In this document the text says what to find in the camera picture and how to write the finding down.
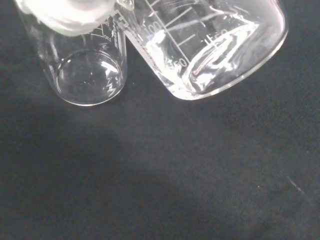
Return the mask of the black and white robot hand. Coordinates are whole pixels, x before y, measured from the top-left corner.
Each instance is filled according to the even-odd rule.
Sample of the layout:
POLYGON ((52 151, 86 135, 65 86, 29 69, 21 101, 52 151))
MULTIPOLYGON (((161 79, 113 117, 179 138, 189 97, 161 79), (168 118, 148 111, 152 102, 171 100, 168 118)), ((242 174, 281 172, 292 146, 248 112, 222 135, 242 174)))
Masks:
POLYGON ((114 0, 16 0, 19 10, 68 37, 90 33, 112 14, 114 0))

